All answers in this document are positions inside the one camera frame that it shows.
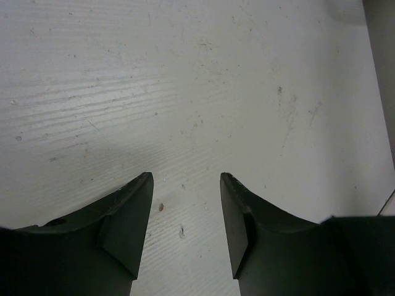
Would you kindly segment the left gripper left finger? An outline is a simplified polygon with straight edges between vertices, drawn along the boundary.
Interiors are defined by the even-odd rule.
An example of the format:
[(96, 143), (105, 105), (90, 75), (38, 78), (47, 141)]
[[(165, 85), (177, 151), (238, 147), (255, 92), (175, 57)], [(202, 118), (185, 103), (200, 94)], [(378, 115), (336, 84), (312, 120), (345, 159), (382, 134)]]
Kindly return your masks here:
[(154, 178), (43, 226), (1, 229), (2, 295), (129, 295), (138, 277)]

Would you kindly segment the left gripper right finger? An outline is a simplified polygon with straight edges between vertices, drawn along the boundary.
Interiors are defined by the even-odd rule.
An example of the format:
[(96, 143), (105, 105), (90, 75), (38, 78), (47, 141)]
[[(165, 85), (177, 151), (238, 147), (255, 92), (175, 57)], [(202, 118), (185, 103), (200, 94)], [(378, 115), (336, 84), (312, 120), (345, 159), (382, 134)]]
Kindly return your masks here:
[(394, 217), (298, 218), (220, 176), (231, 271), (241, 295), (393, 295)]

